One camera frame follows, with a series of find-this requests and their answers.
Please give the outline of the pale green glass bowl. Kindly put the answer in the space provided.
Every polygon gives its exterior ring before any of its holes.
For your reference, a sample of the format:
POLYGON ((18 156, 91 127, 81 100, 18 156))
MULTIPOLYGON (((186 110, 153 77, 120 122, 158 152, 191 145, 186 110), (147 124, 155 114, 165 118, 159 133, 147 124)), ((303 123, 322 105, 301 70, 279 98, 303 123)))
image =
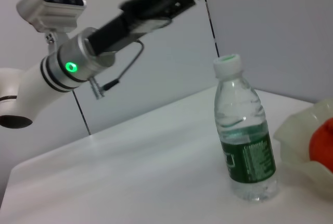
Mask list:
POLYGON ((309 144, 313 133, 333 118, 333 98, 318 102, 292 114, 274 133, 280 143, 282 163, 310 180, 311 187, 324 198, 333 200, 333 172, 310 160, 309 144))

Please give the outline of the clear bottle with green label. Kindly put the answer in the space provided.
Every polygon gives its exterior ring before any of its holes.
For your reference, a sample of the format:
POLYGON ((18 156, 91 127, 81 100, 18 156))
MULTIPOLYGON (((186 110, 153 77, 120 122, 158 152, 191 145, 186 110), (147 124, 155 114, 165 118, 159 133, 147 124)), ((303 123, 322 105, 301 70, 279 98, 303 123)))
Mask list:
POLYGON ((243 76, 238 54, 218 57, 214 119, 235 195, 263 202, 278 193, 276 163, 264 107, 243 76))

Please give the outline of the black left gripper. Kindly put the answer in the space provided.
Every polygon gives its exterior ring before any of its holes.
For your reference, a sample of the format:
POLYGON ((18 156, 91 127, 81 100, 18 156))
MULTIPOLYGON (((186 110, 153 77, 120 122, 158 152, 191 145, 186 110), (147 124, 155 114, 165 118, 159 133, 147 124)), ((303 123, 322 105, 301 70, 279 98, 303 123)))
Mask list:
POLYGON ((149 20, 161 20, 163 28, 194 5, 194 0, 128 0, 117 17, 87 37, 92 53, 118 52, 147 34, 136 29, 149 20))

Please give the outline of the red-orange fruit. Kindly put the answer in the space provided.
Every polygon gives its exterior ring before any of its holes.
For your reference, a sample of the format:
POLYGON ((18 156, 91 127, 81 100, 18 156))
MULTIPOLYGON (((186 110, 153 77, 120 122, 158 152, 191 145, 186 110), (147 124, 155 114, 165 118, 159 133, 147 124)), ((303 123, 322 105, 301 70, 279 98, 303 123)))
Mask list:
POLYGON ((326 120, 312 135, 309 157, 333 173, 333 118, 326 120))

